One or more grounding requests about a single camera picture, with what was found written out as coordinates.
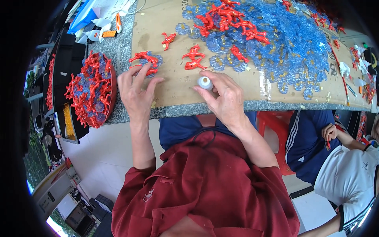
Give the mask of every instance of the granite countertop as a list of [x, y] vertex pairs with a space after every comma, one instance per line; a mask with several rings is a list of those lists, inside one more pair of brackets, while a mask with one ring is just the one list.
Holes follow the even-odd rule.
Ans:
[[[129, 11], [136, 10], [137, 1], [131, 6]], [[126, 15], [121, 17], [122, 33], [118, 34], [115, 38], [109, 38], [102, 43], [95, 42], [89, 45], [89, 50], [94, 52], [102, 52], [107, 57], [112, 59], [113, 66], [116, 70], [116, 75], [120, 75], [127, 71], [131, 66], [128, 59], [132, 55], [132, 33], [134, 25], [134, 15]], [[94, 24], [86, 26], [85, 31], [90, 31]], [[267, 100], [247, 100], [244, 102], [245, 111], [265, 111], [265, 110], [358, 110], [369, 111], [366, 108], [354, 108], [339, 104], [329, 103], [283, 103], [283, 102], [270, 102]], [[168, 118], [168, 117], [181, 117], [191, 115], [203, 115], [212, 113], [206, 103], [185, 104], [185, 105], [172, 105], [159, 108], [152, 108], [150, 119]], [[113, 113], [104, 123], [118, 124], [129, 122], [129, 115], [121, 101], [120, 93], [117, 91], [117, 100], [114, 104]]]

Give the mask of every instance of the chair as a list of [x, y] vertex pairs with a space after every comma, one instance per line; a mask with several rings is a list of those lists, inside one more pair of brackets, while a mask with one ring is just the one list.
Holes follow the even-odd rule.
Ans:
[[288, 124], [283, 121], [289, 120], [293, 114], [293, 111], [259, 111], [257, 113], [258, 118], [258, 132], [263, 137], [265, 134], [265, 127], [271, 128], [279, 138], [279, 151], [275, 154], [279, 164], [279, 169], [282, 175], [294, 174], [285, 161], [285, 145], [288, 138]]

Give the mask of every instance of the red bowl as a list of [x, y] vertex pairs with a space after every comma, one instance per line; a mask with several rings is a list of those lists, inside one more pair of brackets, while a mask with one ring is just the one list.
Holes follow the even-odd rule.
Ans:
[[[116, 102], [116, 99], [117, 99], [117, 77], [116, 77], [116, 71], [114, 70], [114, 67], [113, 65], [111, 64], [111, 70], [110, 70], [110, 73], [111, 73], [111, 96], [110, 96], [110, 102], [109, 102], [109, 109], [108, 109], [108, 113], [106, 114], [105, 116], [105, 120], [104, 122], [109, 118], [109, 116], [112, 114], [112, 111], [113, 111], [113, 107], [114, 107], [114, 103]], [[86, 122], [88, 123], [88, 125], [90, 125], [91, 127], [94, 127], [91, 120], [89, 118], [86, 119]]]

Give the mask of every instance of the hand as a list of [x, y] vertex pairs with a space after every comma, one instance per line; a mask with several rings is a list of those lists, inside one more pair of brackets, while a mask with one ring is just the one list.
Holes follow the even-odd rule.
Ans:
[[322, 129], [321, 136], [325, 139], [325, 141], [335, 139], [337, 137], [337, 128], [334, 124], [329, 124]]
[[193, 89], [203, 97], [208, 108], [227, 128], [237, 129], [240, 127], [247, 119], [243, 112], [242, 88], [224, 73], [205, 70], [201, 71], [200, 75], [208, 77], [212, 81], [213, 91], [218, 92], [220, 96], [215, 99], [208, 90], [200, 86], [194, 86]]
[[[129, 114], [131, 124], [149, 124], [151, 104], [155, 96], [155, 87], [158, 83], [164, 81], [161, 77], [154, 77], [149, 82], [147, 89], [142, 91], [141, 87], [150, 67], [150, 62], [143, 67], [135, 66], [117, 78], [121, 100]], [[138, 73], [138, 75], [133, 81], [133, 76], [135, 76], [136, 73]]]

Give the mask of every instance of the maroon jacket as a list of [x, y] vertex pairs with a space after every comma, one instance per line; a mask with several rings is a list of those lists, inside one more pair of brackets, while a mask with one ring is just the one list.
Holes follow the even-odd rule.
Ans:
[[279, 169], [249, 166], [240, 140], [213, 137], [173, 146], [154, 172], [131, 168], [113, 207], [113, 235], [156, 237], [187, 215], [211, 236], [297, 236]]

